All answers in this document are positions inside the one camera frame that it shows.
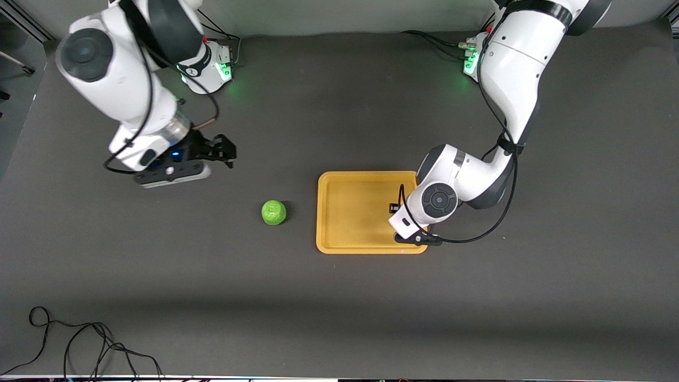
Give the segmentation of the green apple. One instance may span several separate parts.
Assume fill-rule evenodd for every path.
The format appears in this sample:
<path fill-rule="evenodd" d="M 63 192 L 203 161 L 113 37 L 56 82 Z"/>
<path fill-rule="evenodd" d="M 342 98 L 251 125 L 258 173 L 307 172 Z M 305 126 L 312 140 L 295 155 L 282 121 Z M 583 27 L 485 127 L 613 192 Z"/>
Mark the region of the green apple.
<path fill-rule="evenodd" d="M 268 200 L 261 208 L 261 216 L 267 225 L 280 225 L 287 218 L 286 206 L 281 201 Z"/>

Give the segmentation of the orange plastic tray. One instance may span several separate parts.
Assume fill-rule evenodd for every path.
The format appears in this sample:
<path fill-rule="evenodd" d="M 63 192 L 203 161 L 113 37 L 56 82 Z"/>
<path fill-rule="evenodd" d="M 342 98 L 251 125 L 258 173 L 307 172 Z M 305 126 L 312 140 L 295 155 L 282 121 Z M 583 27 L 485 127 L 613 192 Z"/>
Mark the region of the orange plastic tray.
<path fill-rule="evenodd" d="M 323 254 L 415 255 L 424 245 L 400 244 L 388 222 L 400 186 L 416 187 L 415 171 L 329 171 L 318 179 L 316 247 Z"/>

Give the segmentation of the aluminium frame rail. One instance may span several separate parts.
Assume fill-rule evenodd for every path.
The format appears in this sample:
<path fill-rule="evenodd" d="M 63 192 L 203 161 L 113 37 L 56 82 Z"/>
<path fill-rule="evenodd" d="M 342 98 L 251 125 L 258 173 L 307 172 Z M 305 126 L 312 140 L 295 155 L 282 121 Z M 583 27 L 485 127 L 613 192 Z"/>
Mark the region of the aluminium frame rail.
<path fill-rule="evenodd" d="M 0 14 L 19 27 L 27 36 L 31 36 L 41 44 L 47 41 L 56 41 L 56 37 L 44 29 L 37 20 L 28 15 L 20 7 L 14 7 L 12 4 L 0 4 Z"/>

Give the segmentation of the dark grey table mat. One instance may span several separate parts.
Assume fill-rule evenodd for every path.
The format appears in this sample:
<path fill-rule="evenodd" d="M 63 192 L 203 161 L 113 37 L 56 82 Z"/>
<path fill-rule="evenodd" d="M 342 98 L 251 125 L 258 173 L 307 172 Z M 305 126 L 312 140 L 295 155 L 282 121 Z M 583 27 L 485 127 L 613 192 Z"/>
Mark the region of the dark grey table mat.
<path fill-rule="evenodd" d="M 103 322 L 170 375 L 679 380 L 679 64 L 667 21 L 567 37 L 502 225 L 419 255 L 315 243 L 326 171 L 415 171 L 499 135 L 478 88 L 404 34 L 244 42 L 206 135 L 233 169 L 143 189 L 116 124 L 49 57 L 0 180 L 0 372 L 34 306 Z M 261 208 L 287 218 L 267 225 Z"/>

